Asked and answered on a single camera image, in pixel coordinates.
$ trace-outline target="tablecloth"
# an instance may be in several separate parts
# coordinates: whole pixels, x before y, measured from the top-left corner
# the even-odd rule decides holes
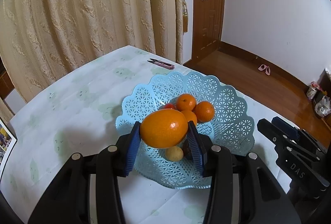
[[[132,46],[117,49],[59,79],[12,118],[9,127],[18,142],[4,169],[0,190],[24,223],[71,154],[96,154],[116,143],[115,119],[121,114],[123,98],[132,93],[135,85],[148,84],[153,75],[170,72],[147,62],[150,58],[170,62]],[[191,71],[173,64],[182,74]],[[261,118],[283,118],[238,94],[247,101],[247,114],[255,124]],[[256,126],[253,135],[253,151],[287,191],[290,179],[275,163],[274,144]],[[127,178],[119,178],[119,187],[125,218],[130,224],[201,223],[209,195],[209,189],[168,189],[135,171]],[[90,199],[91,222],[96,223],[93,192]]]

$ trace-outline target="curtain floral pattern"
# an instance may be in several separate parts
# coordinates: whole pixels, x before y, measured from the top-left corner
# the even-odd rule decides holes
[[[26,102],[126,45],[182,63],[182,0],[0,1],[0,55]]]

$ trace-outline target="wooden door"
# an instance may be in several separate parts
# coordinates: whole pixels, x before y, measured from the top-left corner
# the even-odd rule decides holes
[[[193,0],[192,61],[220,47],[223,12],[224,0]]]

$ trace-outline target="pink slippers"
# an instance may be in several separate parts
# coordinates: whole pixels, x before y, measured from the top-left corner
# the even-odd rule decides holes
[[[258,69],[260,71],[265,70],[266,75],[270,76],[270,67],[266,66],[265,64],[262,64]]]

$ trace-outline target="blue plastic basket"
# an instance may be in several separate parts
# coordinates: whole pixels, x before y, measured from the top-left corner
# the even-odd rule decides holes
[[[166,103],[176,103],[182,93],[192,94],[197,102],[206,100],[214,105],[214,118],[197,125],[200,134],[208,135],[214,144],[225,146],[234,154],[244,156],[252,149],[254,120],[246,115],[246,101],[232,86],[221,86],[217,77],[194,71],[187,75],[173,71],[152,77],[148,85],[138,84],[122,102],[123,113],[115,123],[118,133],[130,133],[135,121],[142,122]],[[202,178],[192,161],[186,158],[179,162],[168,161],[163,149],[151,148],[143,141],[134,168],[143,176],[172,189],[209,188],[211,184],[211,178]]]

